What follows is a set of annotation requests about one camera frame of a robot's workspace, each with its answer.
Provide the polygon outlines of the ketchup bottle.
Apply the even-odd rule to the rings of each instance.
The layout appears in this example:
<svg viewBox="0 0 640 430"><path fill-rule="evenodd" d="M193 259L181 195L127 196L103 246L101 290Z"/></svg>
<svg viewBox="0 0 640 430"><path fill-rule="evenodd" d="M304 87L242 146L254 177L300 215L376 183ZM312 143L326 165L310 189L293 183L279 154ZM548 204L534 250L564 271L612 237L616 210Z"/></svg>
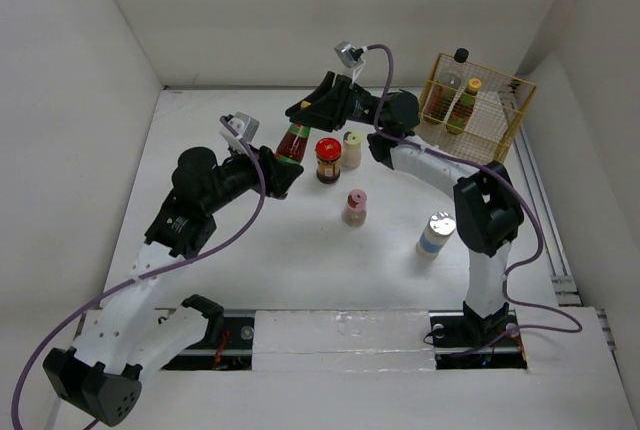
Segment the ketchup bottle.
<svg viewBox="0 0 640 430"><path fill-rule="evenodd" d="M473 113L476 97L482 88L482 81L479 78L471 78L466 89L454 104L446 122L446 131L452 135L461 134Z"/></svg>
<svg viewBox="0 0 640 430"><path fill-rule="evenodd" d="M300 164L304 158L309 135L309 127L292 123L276 149L276 158L287 163Z"/></svg>

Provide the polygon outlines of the red-lid sauce jar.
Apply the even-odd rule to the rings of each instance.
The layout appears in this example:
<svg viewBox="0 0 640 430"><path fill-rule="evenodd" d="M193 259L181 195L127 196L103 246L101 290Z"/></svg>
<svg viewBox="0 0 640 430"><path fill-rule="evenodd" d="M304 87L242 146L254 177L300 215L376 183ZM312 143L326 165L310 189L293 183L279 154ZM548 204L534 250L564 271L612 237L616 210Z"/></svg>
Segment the red-lid sauce jar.
<svg viewBox="0 0 640 430"><path fill-rule="evenodd" d="M315 146L316 176L323 184L335 183L341 175L342 145L332 137L320 139Z"/></svg>

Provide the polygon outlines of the tall red-label sauce bottle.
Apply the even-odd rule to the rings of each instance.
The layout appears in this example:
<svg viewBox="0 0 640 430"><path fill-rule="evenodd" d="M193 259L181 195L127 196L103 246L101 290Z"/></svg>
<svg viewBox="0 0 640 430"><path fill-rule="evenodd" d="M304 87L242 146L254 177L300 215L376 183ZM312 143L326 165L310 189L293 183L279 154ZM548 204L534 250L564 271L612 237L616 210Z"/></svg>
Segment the tall red-label sauce bottle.
<svg viewBox="0 0 640 430"><path fill-rule="evenodd" d="M443 123L448 110L462 83L463 67L469 57L466 48L458 48L453 58L438 73L432 85L425 120L427 123L439 125Z"/></svg>

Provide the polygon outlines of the silver-lid blue-label shaker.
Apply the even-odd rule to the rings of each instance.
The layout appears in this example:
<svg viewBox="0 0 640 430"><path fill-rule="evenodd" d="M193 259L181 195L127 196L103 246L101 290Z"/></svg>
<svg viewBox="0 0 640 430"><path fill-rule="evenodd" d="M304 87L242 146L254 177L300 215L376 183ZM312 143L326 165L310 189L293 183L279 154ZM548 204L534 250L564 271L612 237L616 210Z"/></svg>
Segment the silver-lid blue-label shaker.
<svg viewBox="0 0 640 430"><path fill-rule="evenodd" d="M455 231L456 221L451 214L435 212L416 243L416 251L425 258L435 259Z"/></svg>

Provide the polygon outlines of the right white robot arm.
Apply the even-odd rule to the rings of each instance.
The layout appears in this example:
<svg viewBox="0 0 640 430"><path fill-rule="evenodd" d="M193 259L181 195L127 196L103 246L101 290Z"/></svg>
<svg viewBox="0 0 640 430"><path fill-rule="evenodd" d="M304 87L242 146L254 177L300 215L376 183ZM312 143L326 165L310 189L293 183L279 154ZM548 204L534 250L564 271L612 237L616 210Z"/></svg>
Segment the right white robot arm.
<svg viewBox="0 0 640 430"><path fill-rule="evenodd" d="M325 132L337 131L348 121L371 125L374 131L367 142L375 161L435 187L453 201L457 232L469 251L461 344L481 346L495 339L507 321L507 260L524 221L524 206L505 167L463 161L414 138L419 103L412 93L385 91L376 97L333 72L285 115L292 123Z"/></svg>

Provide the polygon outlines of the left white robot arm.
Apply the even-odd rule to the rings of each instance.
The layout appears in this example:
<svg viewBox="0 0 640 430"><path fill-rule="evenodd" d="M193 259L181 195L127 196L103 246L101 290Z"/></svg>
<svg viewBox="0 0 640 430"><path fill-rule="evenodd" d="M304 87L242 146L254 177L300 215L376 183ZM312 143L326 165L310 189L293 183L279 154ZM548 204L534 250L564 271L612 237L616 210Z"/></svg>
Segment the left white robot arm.
<svg viewBox="0 0 640 430"><path fill-rule="evenodd" d="M215 212L249 190L261 200L280 198L302 172L267 147L234 152L223 162L205 147L184 151L129 279L101 297L100 315L68 349L53 348L44 358L57 396L114 427L136 405L145 380L187 347L216 344L224 329L221 305L192 295L152 328L156 306L213 235Z"/></svg>

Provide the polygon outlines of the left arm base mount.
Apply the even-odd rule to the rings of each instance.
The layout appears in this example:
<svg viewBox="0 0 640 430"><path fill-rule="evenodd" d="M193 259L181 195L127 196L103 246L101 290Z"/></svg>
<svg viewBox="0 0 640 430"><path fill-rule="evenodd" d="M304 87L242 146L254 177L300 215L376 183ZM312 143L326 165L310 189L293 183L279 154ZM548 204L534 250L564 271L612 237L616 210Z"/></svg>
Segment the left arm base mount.
<svg viewBox="0 0 640 430"><path fill-rule="evenodd" d="M166 371L248 371L252 369L255 314L228 313L217 338L203 338L162 367Z"/></svg>

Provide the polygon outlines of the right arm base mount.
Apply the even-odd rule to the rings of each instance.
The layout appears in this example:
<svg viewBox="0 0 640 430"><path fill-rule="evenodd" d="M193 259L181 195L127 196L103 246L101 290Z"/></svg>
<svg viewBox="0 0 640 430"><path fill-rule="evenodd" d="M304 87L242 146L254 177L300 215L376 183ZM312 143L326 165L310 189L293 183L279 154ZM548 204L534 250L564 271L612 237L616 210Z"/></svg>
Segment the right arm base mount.
<svg viewBox="0 0 640 430"><path fill-rule="evenodd" d="M437 370L526 370L528 364L520 336L501 335L517 323L513 314L496 329L480 336L461 313L441 313L430 317L431 328L423 342L434 349Z"/></svg>

